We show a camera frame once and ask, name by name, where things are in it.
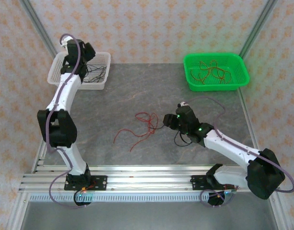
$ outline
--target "wall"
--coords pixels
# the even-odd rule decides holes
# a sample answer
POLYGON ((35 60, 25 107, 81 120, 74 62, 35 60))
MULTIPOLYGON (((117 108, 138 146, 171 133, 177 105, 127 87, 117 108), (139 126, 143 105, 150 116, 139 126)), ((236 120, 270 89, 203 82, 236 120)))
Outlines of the wall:
POLYGON ((115 63, 239 53, 267 0, 31 0, 53 43, 72 33, 115 63))
POLYGON ((50 101, 52 57, 18 0, 0 0, 0 229, 40 141, 36 114, 50 101))
MULTIPOLYGON (((259 145, 294 177, 294 0, 278 1, 245 63, 251 82, 242 92, 259 145)), ((294 193, 282 197, 294 223, 294 193)))

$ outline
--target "green basket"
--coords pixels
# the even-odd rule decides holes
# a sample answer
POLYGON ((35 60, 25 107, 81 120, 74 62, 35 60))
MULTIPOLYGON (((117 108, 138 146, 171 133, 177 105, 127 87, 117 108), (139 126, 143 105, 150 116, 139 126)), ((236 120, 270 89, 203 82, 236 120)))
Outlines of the green basket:
POLYGON ((184 57, 184 69, 186 80, 192 91, 237 90, 240 86, 249 83, 249 74, 244 61, 239 55, 233 53, 188 54, 184 57), (215 62, 211 63, 211 61, 216 61, 217 67, 227 71, 225 72, 225 79, 221 80, 212 75, 207 76, 209 70, 205 70, 205 65, 200 65, 201 61, 207 67, 214 67, 215 62))

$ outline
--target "marble-patterned surface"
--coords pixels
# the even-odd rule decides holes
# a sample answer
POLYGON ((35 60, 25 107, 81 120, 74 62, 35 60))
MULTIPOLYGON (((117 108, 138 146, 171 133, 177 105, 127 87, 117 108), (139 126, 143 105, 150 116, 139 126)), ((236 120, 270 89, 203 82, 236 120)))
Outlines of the marble-patterned surface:
MULTIPOLYGON (((78 129, 77 145, 89 165, 165 165, 215 163, 233 164, 225 156, 197 144, 178 147, 175 131, 164 127, 139 143, 130 132, 146 132, 147 125, 134 116, 138 112, 156 113, 159 126, 165 114, 175 113, 176 105, 196 96, 207 95, 222 102, 227 113, 220 118, 218 128, 244 144, 252 146, 249 130, 237 91, 192 92, 185 80, 182 64, 112 64, 102 91, 78 91, 71 116, 78 129)), ((221 108, 208 99, 190 103, 200 122, 212 124, 221 108)), ((57 154, 47 154, 45 164, 63 164, 57 154)))

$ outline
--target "black mounting plate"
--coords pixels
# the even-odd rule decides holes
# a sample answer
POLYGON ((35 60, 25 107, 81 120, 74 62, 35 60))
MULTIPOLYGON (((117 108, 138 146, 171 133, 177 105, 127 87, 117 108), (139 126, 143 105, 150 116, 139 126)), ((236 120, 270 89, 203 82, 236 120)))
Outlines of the black mounting plate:
POLYGON ((107 186, 107 176, 91 176, 90 184, 71 184, 69 182, 65 183, 64 189, 66 191, 78 191, 81 190, 83 187, 88 187, 92 184, 96 184, 91 188, 88 188, 88 191, 105 191, 107 186))
POLYGON ((192 183, 193 190, 205 190, 205 189, 211 189, 211 190, 230 190, 235 189, 234 185, 230 184, 218 184, 214 187, 212 187, 206 180, 206 175, 193 175, 191 176, 190 182, 192 183))

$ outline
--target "white plastic basket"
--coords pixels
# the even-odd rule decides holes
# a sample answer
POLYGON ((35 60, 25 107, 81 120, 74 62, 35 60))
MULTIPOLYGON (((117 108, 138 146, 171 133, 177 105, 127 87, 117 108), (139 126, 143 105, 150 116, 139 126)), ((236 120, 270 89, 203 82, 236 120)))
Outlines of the white plastic basket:
MULTIPOLYGON (((52 63, 51 69, 49 71, 47 81, 52 85, 59 85, 60 82, 60 69, 62 68, 62 62, 64 61, 67 52, 58 53, 52 63)), ((104 89, 105 82, 108 77, 109 67, 110 67, 110 53, 107 52, 96 52, 95 57, 87 63, 87 66, 90 68, 101 68, 106 67, 105 73, 102 72, 102 69, 95 69, 91 72, 88 72, 86 77, 84 78, 84 82, 79 87, 80 90, 102 90, 104 89)))

